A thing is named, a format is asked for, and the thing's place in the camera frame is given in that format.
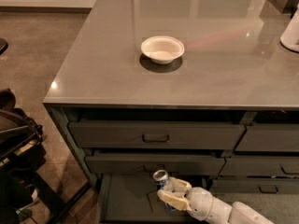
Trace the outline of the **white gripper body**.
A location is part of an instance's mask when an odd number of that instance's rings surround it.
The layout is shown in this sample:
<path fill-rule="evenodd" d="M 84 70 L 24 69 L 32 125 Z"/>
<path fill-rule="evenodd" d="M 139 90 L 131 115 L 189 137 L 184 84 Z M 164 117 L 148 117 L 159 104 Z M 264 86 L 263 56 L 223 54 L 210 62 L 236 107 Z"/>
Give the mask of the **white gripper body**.
<path fill-rule="evenodd" d="M 192 188 L 187 192 L 188 213 L 199 221 L 210 221 L 213 207 L 212 194 L 202 188 Z"/>

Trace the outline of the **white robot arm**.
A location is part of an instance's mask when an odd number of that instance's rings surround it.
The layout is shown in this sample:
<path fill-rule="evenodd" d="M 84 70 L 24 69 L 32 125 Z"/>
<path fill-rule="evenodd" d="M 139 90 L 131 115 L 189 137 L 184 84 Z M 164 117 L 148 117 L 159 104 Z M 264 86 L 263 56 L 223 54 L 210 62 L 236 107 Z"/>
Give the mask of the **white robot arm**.
<path fill-rule="evenodd" d="M 274 224 L 241 202 L 225 203 L 187 181 L 166 177 L 157 183 L 160 186 L 157 195 L 161 201 L 176 210 L 186 211 L 199 221 L 208 224 Z"/>

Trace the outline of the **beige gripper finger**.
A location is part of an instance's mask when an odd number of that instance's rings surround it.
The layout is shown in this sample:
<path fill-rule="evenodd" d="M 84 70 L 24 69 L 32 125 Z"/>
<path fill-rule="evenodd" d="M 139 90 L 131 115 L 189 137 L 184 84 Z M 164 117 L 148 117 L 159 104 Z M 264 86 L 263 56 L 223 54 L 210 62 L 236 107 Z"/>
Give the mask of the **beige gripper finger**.
<path fill-rule="evenodd" d="M 168 181 L 168 187 L 172 192 L 186 193 L 192 188 L 192 185 L 185 180 L 170 177 Z"/>
<path fill-rule="evenodd" d="M 179 211 L 187 211 L 189 209 L 189 201 L 185 197 L 184 192 L 172 192 L 164 189 L 159 189 L 157 195 L 161 201 L 169 204 Z"/>

